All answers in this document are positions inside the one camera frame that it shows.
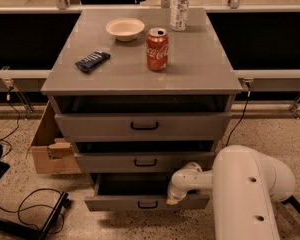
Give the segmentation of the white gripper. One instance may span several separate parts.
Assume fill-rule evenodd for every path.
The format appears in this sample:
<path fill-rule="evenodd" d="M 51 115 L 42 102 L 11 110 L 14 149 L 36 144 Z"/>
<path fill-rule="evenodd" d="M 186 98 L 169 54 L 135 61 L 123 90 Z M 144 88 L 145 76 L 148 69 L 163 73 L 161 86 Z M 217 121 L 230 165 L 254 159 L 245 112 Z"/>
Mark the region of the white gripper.
<path fill-rule="evenodd" d="M 166 204 L 176 205 L 182 201 L 187 195 L 185 188 L 180 188 L 172 183 L 168 185 Z"/>

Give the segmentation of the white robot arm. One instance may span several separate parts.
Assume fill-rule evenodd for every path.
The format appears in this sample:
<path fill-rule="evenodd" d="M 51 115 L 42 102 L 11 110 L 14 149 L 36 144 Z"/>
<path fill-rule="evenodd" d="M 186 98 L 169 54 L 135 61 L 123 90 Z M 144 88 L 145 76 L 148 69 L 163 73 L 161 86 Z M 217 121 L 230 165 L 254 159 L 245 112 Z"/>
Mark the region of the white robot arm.
<path fill-rule="evenodd" d="M 209 189 L 216 240 L 280 240 L 272 204 L 290 198 L 295 187 L 295 176 L 282 161 L 231 145 L 220 150 L 209 171 L 195 162 L 176 171 L 167 203 L 178 204 L 190 190 Z"/>

